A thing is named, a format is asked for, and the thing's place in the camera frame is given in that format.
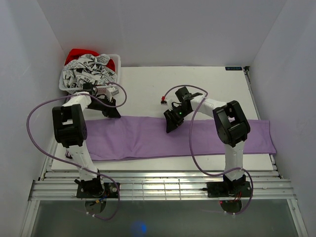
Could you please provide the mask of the purple trousers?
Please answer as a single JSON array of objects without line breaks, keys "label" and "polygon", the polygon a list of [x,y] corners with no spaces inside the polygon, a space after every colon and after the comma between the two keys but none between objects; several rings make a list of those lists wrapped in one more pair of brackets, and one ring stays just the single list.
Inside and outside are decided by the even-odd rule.
[{"label": "purple trousers", "polygon": [[124,116],[87,120],[86,145],[93,161],[147,159],[195,155],[223,155],[215,123],[211,119],[195,120],[192,142],[189,142],[190,121],[166,133],[162,118]]}]

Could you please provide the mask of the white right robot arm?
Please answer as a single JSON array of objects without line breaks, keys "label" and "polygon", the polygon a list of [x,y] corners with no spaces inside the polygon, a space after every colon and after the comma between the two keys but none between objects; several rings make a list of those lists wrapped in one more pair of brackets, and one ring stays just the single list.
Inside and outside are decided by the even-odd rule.
[{"label": "white right robot arm", "polygon": [[220,173],[223,180],[208,182],[204,188],[210,198],[219,197],[251,197],[252,181],[247,181],[250,174],[243,168],[243,151],[245,141],[250,133],[250,125],[237,101],[221,102],[208,97],[208,93],[200,89],[190,93],[188,85],[174,87],[178,102],[161,98],[161,104],[168,109],[164,112],[166,132],[170,133],[183,124],[185,116],[200,112],[214,119],[215,128],[225,148],[225,169]]}]

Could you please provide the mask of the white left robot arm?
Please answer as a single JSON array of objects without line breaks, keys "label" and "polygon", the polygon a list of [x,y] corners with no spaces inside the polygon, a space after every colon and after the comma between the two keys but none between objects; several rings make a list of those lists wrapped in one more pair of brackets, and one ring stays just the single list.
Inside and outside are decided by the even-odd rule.
[{"label": "white left robot arm", "polygon": [[83,91],[75,93],[62,106],[52,109],[55,139],[66,149],[71,162],[78,165],[79,180],[76,183],[83,188],[88,186],[88,192],[96,198],[104,193],[105,186],[87,149],[88,132],[83,111],[91,109],[101,111],[107,118],[120,118],[113,98],[115,94],[118,94],[118,90],[112,86],[99,93],[96,87],[86,83]]}]

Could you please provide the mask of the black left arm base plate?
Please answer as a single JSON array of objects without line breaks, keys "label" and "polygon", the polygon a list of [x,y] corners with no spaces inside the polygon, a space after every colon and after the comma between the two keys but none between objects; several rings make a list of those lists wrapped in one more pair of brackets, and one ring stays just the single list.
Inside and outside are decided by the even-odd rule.
[{"label": "black left arm base plate", "polygon": [[114,183],[102,183],[103,192],[101,195],[92,195],[84,192],[80,185],[78,185],[76,198],[117,198],[119,188]]}]

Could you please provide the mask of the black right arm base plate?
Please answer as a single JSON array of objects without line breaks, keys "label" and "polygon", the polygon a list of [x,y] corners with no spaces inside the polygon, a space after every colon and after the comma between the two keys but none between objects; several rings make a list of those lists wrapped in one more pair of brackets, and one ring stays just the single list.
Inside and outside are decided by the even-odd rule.
[{"label": "black right arm base plate", "polygon": [[207,195],[209,198],[236,198],[250,197],[252,187],[249,182],[245,182],[238,186],[229,186],[224,181],[222,182],[207,182]]}]

